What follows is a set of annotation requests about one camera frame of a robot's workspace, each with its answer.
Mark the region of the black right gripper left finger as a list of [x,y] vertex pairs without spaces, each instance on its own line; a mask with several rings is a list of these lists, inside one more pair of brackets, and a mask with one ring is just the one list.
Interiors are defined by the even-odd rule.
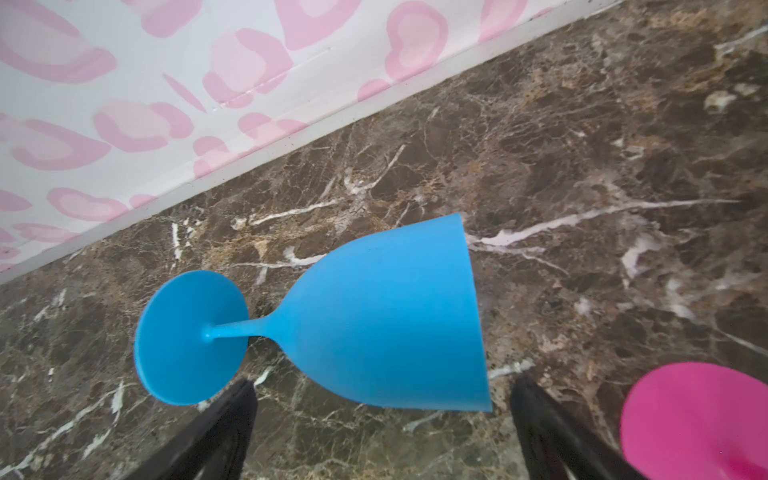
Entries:
[[253,383],[238,381],[128,477],[240,478],[257,409]]

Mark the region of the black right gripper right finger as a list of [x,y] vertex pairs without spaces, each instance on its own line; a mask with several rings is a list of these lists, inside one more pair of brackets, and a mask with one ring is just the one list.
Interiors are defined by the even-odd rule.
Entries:
[[512,386],[511,414],[531,479],[644,477],[527,375]]

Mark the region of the magenta wine glass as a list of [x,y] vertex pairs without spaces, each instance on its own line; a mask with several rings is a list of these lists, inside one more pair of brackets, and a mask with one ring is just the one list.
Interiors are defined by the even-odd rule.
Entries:
[[627,395],[620,443],[649,479],[765,479],[767,385],[708,363],[657,368]]

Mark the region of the blue wine glass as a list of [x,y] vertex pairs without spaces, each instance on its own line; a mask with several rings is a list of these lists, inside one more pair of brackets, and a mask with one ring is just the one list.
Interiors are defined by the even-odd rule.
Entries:
[[311,380],[381,407],[488,412],[481,321],[462,218],[371,234],[307,270],[269,315],[250,317],[213,271],[165,283],[145,307],[134,360],[158,400],[208,400],[237,373],[252,337],[274,341]]

